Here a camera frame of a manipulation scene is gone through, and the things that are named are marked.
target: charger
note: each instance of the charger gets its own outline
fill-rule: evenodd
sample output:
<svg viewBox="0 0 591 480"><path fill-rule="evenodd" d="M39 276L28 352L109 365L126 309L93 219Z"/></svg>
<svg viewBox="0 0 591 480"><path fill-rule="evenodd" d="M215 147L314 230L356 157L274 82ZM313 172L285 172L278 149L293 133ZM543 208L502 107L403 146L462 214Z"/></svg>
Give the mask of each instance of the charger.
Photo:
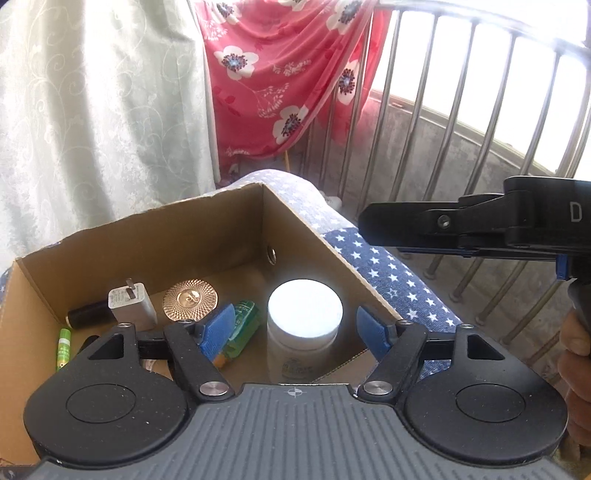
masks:
<svg viewBox="0 0 591 480"><path fill-rule="evenodd" d="M133 323L137 331L156 327L154 306L143 283L127 279L125 287L109 292L109 308L119 323Z"/></svg>

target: gold lid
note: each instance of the gold lid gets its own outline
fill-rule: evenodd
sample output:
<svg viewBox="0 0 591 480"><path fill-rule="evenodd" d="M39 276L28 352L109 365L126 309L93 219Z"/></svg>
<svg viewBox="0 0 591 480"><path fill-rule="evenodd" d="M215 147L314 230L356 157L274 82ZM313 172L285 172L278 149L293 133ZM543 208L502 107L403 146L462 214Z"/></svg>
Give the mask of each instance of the gold lid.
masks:
<svg viewBox="0 0 591 480"><path fill-rule="evenodd" d="M217 307L217 292L203 280L185 280L168 289L162 307L171 320L201 320Z"/></svg>

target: white jar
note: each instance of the white jar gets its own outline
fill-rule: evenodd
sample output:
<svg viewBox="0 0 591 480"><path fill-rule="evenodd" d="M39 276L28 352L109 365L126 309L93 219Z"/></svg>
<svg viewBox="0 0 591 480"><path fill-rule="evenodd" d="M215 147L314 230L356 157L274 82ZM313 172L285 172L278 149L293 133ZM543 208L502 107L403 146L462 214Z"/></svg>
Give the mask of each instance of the white jar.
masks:
<svg viewBox="0 0 591 480"><path fill-rule="evenodd" d="M292 280L269 298L267 366L272 383L305 383L324 373L343 318L339 296L323 283Z"/></svg>

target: human hand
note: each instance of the human hand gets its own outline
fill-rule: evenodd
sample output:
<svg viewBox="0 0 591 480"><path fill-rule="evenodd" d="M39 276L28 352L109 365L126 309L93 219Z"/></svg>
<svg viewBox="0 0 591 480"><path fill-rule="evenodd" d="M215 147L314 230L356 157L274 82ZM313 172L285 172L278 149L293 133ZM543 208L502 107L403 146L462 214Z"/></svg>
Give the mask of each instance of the human hand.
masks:
<svg viewBox="0 0 591 480"><path fill-rule="evenodd" d="M574 309L564 318L560 342L566 347L558 360L558 372L569 386L567 428L580 445L591 446L591 338Z"/></svg>

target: concrete wall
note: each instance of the concrete wall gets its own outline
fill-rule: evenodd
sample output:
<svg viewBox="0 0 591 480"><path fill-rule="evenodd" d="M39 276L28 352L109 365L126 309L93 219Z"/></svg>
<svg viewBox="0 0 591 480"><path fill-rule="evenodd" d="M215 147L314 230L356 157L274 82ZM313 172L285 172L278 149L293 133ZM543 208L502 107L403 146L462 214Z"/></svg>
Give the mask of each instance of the concrete wall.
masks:
<svg viewBox="0 0 591 480"><path fill-rule="evenodd" d="M379 100L368 101L358 123L353 142L353 155L348 181L343 198L343 214L353 219L365 175L369 150L379 109ZM378 159L369 190L368 200L380 202L387 200L395 172L400 162L402 146L410 123L410 113L398 106L389 105L384 123L384 131L379 143ZM444 128L434 122L420 119L417 126L416 142L411 151L411 160L404 177L399 200L420 200L426 189L437 152L443 139ZM317 183L324 141L324 130L316 126L313 135L309 180ZM303 142L296 146L292 157L297 158L303 151ZM519 166L511 164L499 155L491 152L486 160L476 193L501 192L505 178L518 174ZM454 135L442 175L437 185L433 200L457 200L466 187L473 164L479 151L479 145ZM328 162L325 192L336 195L344 146L332 143ZM430 263L431 255L413 255L410 260L403 260L415 272L420 273ZM512 261L486 260L463 295L460 303L453 303L448 295L455 288L472 260L446 257L434 281L426 280L434 291L465 322L473 323L475 316L495 294L511 272ZM554 281L554 265L542 262L530 263L525 268L513 288L489 316L486 329L495 338L500 338L529 311L546 288ZM560 322L570 307L566 295L566 285L562 286L540 314L530 323L510 346L520 358L527 358L558 330ZM548 375L554 371L554 359L558 354L554 348L549 355L535 365L535 369Z"/></svg>

